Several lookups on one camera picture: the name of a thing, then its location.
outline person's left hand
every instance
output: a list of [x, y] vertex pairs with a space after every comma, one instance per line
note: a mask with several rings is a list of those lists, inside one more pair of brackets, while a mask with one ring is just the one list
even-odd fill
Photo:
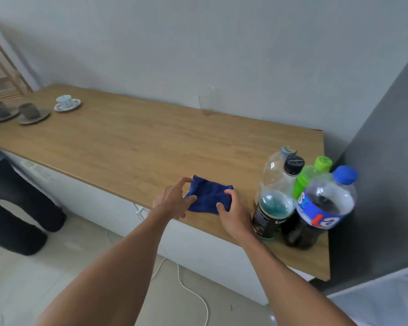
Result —
[[169, 219], [186, 217], [186, 210], [193, 204], [197, 197], [183, 198], [183, 186], [194, 180], [182, 177], [174, 186], [169, 186], [153, 201], [153, 209], [169, 216]]

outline black label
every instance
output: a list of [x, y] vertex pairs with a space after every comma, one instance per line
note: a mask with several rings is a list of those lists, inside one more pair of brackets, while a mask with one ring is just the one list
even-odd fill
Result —
[[262, 238], [273, 238], [276, 236], [278, 229], [286, 219], [287, 218], [273, 218], [268, 213], [266, 213], [261, 208], [260, 203], [258, 203], [257, 209], [252, 219], [252, 225], [257, 235], [261, 236]]

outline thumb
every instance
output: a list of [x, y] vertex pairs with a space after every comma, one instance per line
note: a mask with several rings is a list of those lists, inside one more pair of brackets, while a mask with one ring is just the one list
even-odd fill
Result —
[[196, 196], [190, 196], [185, 199], [186, 206], [189, 208], [191, 204], [193, 204], [197, 200]]
[[221, 215], [221, 214], [226, 214], [226, 213], [227, 213], [227, 211], [225, 210], [225, 207], [223, 206], [223, 203], [222, 203], [222, 202], [218, 202], [218, 203], [216, 204], [216, 208], [218, 209], [219, 215]]

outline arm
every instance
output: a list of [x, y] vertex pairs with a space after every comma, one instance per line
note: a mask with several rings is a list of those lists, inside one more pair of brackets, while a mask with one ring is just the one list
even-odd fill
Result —
[[185, 217], [197, 199], [183, 199], [190, 178], [165, 189], [148, 217], [82, 271], [47, 307], [36, 326], [134, 325], [150, 285], [157, 248], [168, 222]]
[[245, 250], [281, 326], [356, 326], [333, 302], [290, 270], [264, 246], [234, 190], [230, 211], [216, 205], [224, 228]]

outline gray wall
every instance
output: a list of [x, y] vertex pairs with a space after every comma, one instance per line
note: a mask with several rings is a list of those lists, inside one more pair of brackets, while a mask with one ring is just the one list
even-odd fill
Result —
[[331, 294], [408, 267], [408, 64], [355, 135], [341, 163], [359, 172], [353, 215], [330, 231]]
[[0, 0], [0, 29], [41, 85], [186, 106], [211, 85], [334, 159], [408, 62], [408, 0]]

